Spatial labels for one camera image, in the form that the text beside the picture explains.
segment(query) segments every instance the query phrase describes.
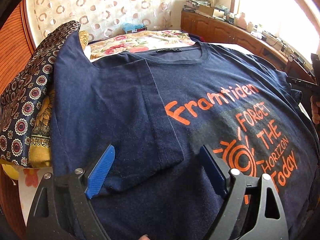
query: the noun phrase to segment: t-shirt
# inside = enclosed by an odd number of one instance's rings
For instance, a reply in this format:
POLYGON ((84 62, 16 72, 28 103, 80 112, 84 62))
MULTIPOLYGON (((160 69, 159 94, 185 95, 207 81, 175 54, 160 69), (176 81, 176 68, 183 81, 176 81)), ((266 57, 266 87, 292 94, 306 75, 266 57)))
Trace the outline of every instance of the t-shirt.
POLYGON ((93 64, 78 47, 71 34, 55 61, 53 171, 85 167, 115 146, 114 165, 91 200, 111 239, 203 238, 223 202, 196 158, 203 144, 245 175, 268 173, 288 229, 306 212, 319 143, 285 73, 201 42, 93 64))

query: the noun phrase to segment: wooden shelf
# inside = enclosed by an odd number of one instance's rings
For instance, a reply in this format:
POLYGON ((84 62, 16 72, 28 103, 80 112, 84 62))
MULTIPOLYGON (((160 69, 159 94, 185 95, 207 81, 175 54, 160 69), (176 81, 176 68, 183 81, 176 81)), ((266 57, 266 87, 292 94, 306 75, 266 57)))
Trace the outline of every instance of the wooden shelf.
POLYGON ((253 54, 264 58, 278 70, 283 70, 288 59, 265 41, 250 35, 244 29, 200 14, 181 13, 181 29, 203 37, 206 42, 238 44, 253 54))

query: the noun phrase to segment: bolt head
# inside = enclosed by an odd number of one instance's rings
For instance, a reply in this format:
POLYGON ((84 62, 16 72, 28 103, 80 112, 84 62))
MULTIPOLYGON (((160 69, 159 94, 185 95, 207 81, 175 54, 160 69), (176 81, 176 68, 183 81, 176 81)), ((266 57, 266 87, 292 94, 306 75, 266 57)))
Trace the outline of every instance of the bolt head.
POLYGON ((267 173, 263 173, 263 174, 262 174, 262 177, 263 177, 263 179, 265 179, 265 180, 271 180, 270 175, 267 174, 267 173))
POLYGON ((43 175, 44 179, 50 179, 51 178, 51 173, 46 173, 43 175))
POLYGON ((240 171, 238 169, 231 169, 230 172, 231 172, 232 175, 235 175, 235 176, 240 174, 240 171))
POLYGON ((75 174, 79 175, 83 172, 83 169, 82 168, 76 168, 75 169, 75 174))

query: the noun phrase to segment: cable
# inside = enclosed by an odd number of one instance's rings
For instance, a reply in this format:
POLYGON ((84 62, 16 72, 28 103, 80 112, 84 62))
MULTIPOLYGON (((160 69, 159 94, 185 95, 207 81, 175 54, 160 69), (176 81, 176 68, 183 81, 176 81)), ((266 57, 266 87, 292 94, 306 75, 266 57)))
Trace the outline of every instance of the cable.
POLYGON ((273 44, 273 45, 270 45, 271 47, 274 47, 277 43, 283 43, 283 41, 277 41, 275 44, 273 44))

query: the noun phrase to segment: floral bedspread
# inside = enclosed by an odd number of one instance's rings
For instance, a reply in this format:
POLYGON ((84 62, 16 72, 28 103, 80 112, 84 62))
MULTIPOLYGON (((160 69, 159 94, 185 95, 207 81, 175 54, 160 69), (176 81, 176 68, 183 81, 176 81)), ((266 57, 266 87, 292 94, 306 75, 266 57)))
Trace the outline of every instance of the floral bedspread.
POLYGON ((89 45, 91 47, 91 61, 121 51, 140 52, 152 49, 166 49, 187 47, 195 44, 187 33, 176 30, 169 31, 142 31, 116 36, 114 38, 98 41, 89 45))

